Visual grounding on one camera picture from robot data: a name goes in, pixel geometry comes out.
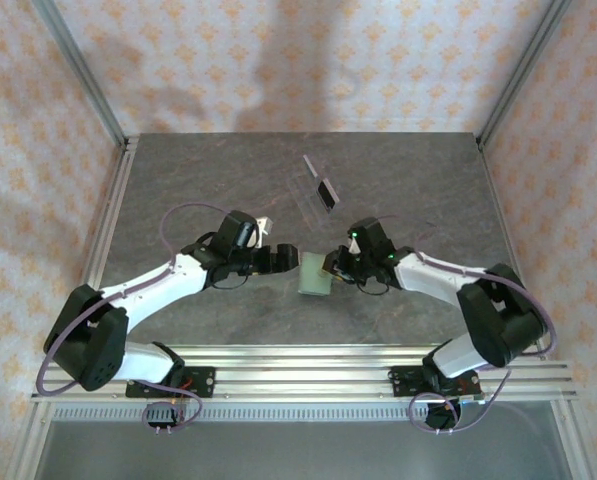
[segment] glass panel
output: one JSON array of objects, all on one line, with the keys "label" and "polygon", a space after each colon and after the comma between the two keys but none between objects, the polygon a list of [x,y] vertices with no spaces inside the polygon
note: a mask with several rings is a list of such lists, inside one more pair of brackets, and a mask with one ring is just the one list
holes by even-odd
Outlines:
[{"label": "glass panel", "polygon": [[[467,410],[473,415],[478,408]],[[54,421],[36,478],[562,480],[571,475],[550,403],[499,402],[476,427],[451,437],[424,434],[403,422],[200,422],[168,437],[139,423]]]}]

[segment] black mounting bracket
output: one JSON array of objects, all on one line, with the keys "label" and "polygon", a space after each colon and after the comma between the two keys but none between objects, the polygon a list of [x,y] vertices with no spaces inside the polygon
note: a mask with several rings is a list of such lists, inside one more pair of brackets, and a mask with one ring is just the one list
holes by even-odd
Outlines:
[{"label": "black mounting bracket", "polygon": [[[47,353],[67,326],[100,300],[102,293],[87,284],[75,288],[49,332],[43,351]],[[99,389],[120,369],[128,322],[124,308],[103,305],[69,334],[54,355],[54,361],[86,391]]]},{"label": "black mounting bracket", "polygon": [[426,366],[396,366],[388,373],[394,397],[413,397],[419,393],[438,393],[445,397],[482,395],[480,379],[474,370],[468,370],[455,378],[442,378],[437,388],[428,381]]},{"label": "black mounting bracket", "polygon": [[[173,388],[180,388],[195,393],[200,398],[211,398],[214,395],[216,386],[215,367],[182,367],[179,375],[178,385],[167,385]],[[127,398],[174,398],[177,394],[165,392],[147,387],[139,381],[130,380],[127,382],[125,391]]]}]

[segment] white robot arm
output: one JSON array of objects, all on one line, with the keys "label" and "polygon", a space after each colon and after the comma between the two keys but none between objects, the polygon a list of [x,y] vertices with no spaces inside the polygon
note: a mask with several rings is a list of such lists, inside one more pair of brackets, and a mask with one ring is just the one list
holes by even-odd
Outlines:
[{"label": "white robot arm", "polygon": [[[45,341],[45,353],[54,349],[53,360],[87,391],[111,380],[179,387],[182,359],[159,343],[128,342],[127,335],[158,310],[215,286],[231,273],[249,276],[297,267],[298,250],[293,245],[280,244],[277,252],[262,246],[262,235],[269,233],[270,225],[266,217],[256,220],[232,211],[217,232],[203,235],[172,261],[144,275],[101,291],[87,284],[77,287]],[[95,304],[100,307],[54,345]]]},{"label": "white robot arm", "polygon": [[421,292],[462,310],[468,333],[423,362],[432,386],[484,365],[505,367],[548,331],[548,319],[519,293],[522,283],[505,264],[468,268],[410,247],[396,249],[373,217],[352,225],[348,236],[348,247],[327,255],[325,271],[357,286],[376,278],[387,288]]}]

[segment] floral wallpaper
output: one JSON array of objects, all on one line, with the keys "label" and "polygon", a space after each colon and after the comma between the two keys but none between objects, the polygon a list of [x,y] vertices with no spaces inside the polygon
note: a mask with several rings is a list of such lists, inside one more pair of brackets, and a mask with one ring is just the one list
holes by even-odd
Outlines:
[{"label": "floral wallpaper", "polygon": [[574,359],[597,451],[597,0],[573,2],[486,151],[524,278]]},{"label": "floral wallpaper", "polygon": [[115,147],[28,0],[0,0],[0,478]]},{"label": "floral wallpaper", "polygon": [[478,132],[549,0],[58,0],[125,133]]}]

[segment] purple cable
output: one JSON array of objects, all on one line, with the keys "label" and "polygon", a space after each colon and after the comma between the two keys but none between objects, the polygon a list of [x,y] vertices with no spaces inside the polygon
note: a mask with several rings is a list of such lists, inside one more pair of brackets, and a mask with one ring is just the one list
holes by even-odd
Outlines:
[{"label": "purple cable", "polygon": [[[51,344],[51,347],[49,347],[49,350],[47,351],[47,355],[45,355],[45,358],[43,359],[42,363],[40,364],[40,368],[38,369],[38,375],[36,376],[36,390],[38,391],[38,393],[40,395],[45,396],[45,397],[52,397],[55,395],[60,395],[61,393],[64,393],[67,390],[70,390],[71,388],[75,387],[78,384],[77,381],[73,380],[73,381],[67,383],[66,385],[63,385],[62,387],[59,387],[55,390],[46,390],[44,387],[45,375],[47,374],[47,370],[49,369],[49,363],[51,363],[51,361],[53,360],[53,358],[56,355],[56,352],[58,351],[60,346],[65,342],[65,340],[71,334],[71,332],[73,332],[76,329],[76,327],[78,327],[78,325],[80,325],[82,322],[87,320],[93,313],[95,313],[103,305],[106,305],[115,300],[118,300],[119,298],[125,298],[127,295],[131,295],[131,294],[139,292],[147,287],[150,287],[150,286],[160,282],[161,280],[163,280],[164,278],[166,278],[167,276],[169,276],[171,274],[171,272],[173,271],[173,267],[176,264],[176,251],[174,250],[174,247],[171,245],[171,243],[169,243],[169,241],[167,240],[167,238],[165,236],[165,223],[166,223],[167,219],[174,212],[180,210],[181,208],[185,208],[185,207],[206,207],[206,208],[211,208],[213,210],[222,212],[225,215],[229,213],[229,211],[224,208],[217,207],[215,205],[211,205],[209,203],[204,203],[204,202],[186,202],[186,203],[181,203],[180,205],[176,205],[175,207],[170,208],[163,215],[162,219],[160,220],[160,226],[158,228],[160,240],[162,241],[165,248],[167,248],[167,250],[169,251],[169,254],[171,256],[171,258],[169,259],[169,268],[166,268],[165,270],[160,272],[158,275],[155,275],[154,277],[150,278],[149,280],[145,280],[144,282],[134,285],[133,287],[129,287],[128,289],[126,289],[123,292],[117,292],[117,293],[114,293],[113,295],[110,295],[107,298],[103,298],[102,300],[96,302],[94,305],[92,305],[87,310],[82,312],[69,325],[67,325],[67,327],[58,335],[58,337],[56,337],[54,342]],[[160,390],[164,390],[164,391],[171,390],[171,389],[169,389],[169,387],[164,387],[162,385],[157,385],[157,384],[150,384],[149,386],[151,386],[152,388],[156,388],[156,389],[160,389]],[[181,390],[181,389],[174,389],[174,390],[177,390],[175,393],[185,392],[185,390]],[[200,400],[200,398],[197,395],[194,395],[191,392],[186,392],[186,393],[184,393],[184,395],[194,398],[196,401],[198,401],[198,403],[200,405],[196,415],[192,416],[190,420],[185,421],[182,424],[180,424],[180,425],[186,426],[189,423],[191,423],[191,421],[193,421],[198,416],[198,413],[200,413],[200,411],[202,410],[202,400]]]},{"label": "purple cable", "polygon": [[551,316],[549,315],[547,310],[545,310],[545,308],[541,305],[541,303],[538,301],[538,299],[536,297],[534,297],[529,291],[527,291],[527,289],[521,287],[520,285],[518,285],[515,282],[512,282],[511,280],[508,280],[503,277],[499,277],[497,275],[491,275],[489,273],[481,273],[481,272],[476,272],[476,271],[467,270],[467,269],[463,270],[461,268],[450,267],[448,265],[443,265],[441,263],[434,262],[433,260],[429,260],[428,258],[426,258],[420,252],[420,249],[418,248],[419,242],[421,240],[429,238],[431,233],[436,228],[437,227],[434,225],[434,227],[431,231],[429,231],[427,233],[423,233],[422,235],[418,236],[418,238],[416,239],[416,241],[414,243],[414,253],[416,254],[416,257],[418,257],[418,260],[420,260],[422,263],[424,263],[426,265],[429,265],[430,267],[434,267],[434,268],[437,268],[438,270],[443,270],[445,272],[455,273],[458,275],[464,275],[466,277],[471,277],[471,278],[479,278],[479,279],[487,280],[489,282],[500,283],[502,285],[505,285],[506,287],[511,288],[512,290],[516,291],[517,293],[519,293],[520,295],[525,297],[536,308],[536,310],[538,310],[538,313],[540,314],[540,316],[544,319],[545,323],[547,324],[547,330],[549,332],[549,345],[547,345],[547,347],[543,348],[542,350],[538,350],[536,352],[529,352],[529,353],[523,352],[520,355],[523,357],[537,357],[537,356],[548,355],[548,354],[552,353],[554,351],[554,349],[556,348],[556,345],[558,344],[558,336],[556,335],[556,327],[554,326],[554,322],[551,319]]},{"label": "purple cable", "polygon": [[[471,427],[475,426],[476,424],[478,424],[483,418],[485,418],[485,415],[487,415],[487,412],[491,409],[491,406],[494,404],[494,401],[496,400],[496,398],[498,398],[498,395],[500,395],[500,392],[502,391],[503,387],[505,386],[505,383],[507,383],[507,380],[509,380],[509,376],[511,375],[511,370],[507,370],[507,374],[504,376],[504,378],[502,379],[502,382],[500,382],[500,385],[498,385],[498,388],[496,389],[496,391],[494,392],[494,394],[491,396],[491,399],[487,402],[487,405],[485,405],[485,408],[483,408],[480,413],[478,414],[478,416],[476,417],[476,419],[471,422],[469,425],[465,425],[463,427],[459,427],[458,426],[458,415],[456,414],[456,409],[454,408],[454,406],[451,404],[451,402],[444,396],[434,393],[419,393],[418,395],[414,396],[414,398],[411,399],[411,401],[409,402],[409,406],[407,407],[407,415],[409,416],[409,420],[411,421],[411,424],[416,427],[418,430],[420,430],[421,432],[425,432],[425,433],[433,433],[434,435],[440,435],[440,434],[452,434],[454,432],[464,432],[465,430],[470,429]],[[413,412],[414,412],[414,403],[416,403],[416,401],[423,396],[430,396],[433,395],[437,398],[442,399],[447,405],[449,405],[451,412],[453,413],[454,416],[454,421],[456,422],[456,427],[454,428],[449,428],[447,430],[440,430],[438,429],[434,429],[434,428],[425,428],[422,425],[419,425],[418,423],[414,422],[414,417],[413,417]]]}]

